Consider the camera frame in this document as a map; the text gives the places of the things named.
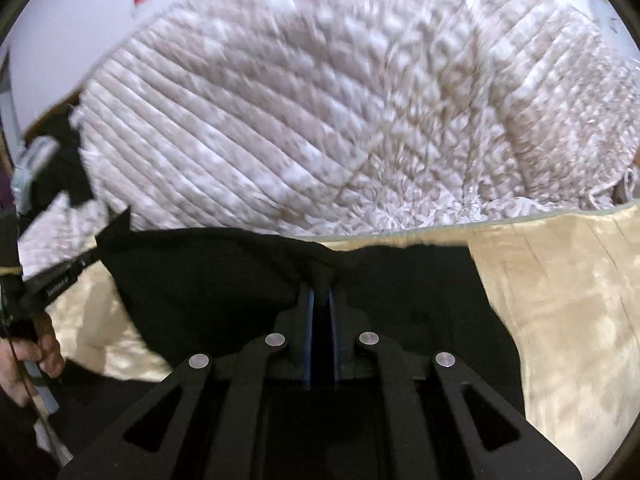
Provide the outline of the person's left hand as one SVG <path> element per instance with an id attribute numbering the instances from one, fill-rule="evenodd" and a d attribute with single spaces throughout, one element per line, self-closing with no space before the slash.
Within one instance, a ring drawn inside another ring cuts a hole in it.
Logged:
<path id="1" fill-rule="evenodd" d="M 22 375 L 24 362 L 35 363 L 51 378 L 58 378 L 65 365 L 60 343 L 56 338 L 50 315 L 36 314 L 34 321 L 37 341 L 20 338 L 1 339 L 1 389 L 20 408 L 29 404 L 35 392 L 28 378 Z"/>

